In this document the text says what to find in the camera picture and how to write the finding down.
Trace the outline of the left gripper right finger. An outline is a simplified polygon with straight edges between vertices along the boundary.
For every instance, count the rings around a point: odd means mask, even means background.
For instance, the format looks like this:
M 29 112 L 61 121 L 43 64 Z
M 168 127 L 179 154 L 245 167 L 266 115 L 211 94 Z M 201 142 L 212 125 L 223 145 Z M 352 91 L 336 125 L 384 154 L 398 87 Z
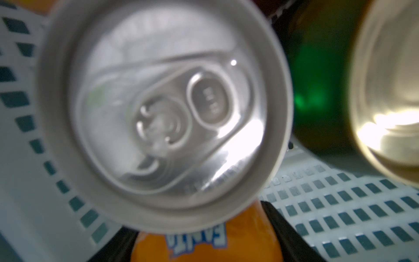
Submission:
M 261 206 L 273 226 L 285 262 L 319 261 L 319 254 L 305 242 L 271 203 L 262 201 Z

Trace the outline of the orange Fanta can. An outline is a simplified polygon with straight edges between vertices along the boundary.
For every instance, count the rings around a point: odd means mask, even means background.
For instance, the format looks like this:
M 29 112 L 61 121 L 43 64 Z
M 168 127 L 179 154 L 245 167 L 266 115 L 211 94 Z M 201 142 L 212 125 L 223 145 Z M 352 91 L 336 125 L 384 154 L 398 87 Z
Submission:
M 137 231 L 132 262 L 282 261 L 259 194 L 292 83 L 253 1 L 58 1 L 33 100 L 69 184 Z

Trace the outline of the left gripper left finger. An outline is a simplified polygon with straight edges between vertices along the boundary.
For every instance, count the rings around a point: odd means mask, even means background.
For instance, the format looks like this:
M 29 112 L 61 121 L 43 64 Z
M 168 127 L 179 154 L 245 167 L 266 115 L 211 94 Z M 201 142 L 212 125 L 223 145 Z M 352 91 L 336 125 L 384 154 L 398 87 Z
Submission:
M 139 232 L 122 227 L 88 262 L 130 262 Z

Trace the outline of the green soda can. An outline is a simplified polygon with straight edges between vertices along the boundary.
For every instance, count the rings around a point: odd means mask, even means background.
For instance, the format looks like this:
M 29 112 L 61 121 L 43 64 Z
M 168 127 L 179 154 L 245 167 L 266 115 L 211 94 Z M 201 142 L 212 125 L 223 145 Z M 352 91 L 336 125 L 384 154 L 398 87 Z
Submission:
M 340 170 L 417 187 L 418 1 L 296 1 L 273 28 L 296 142 Z

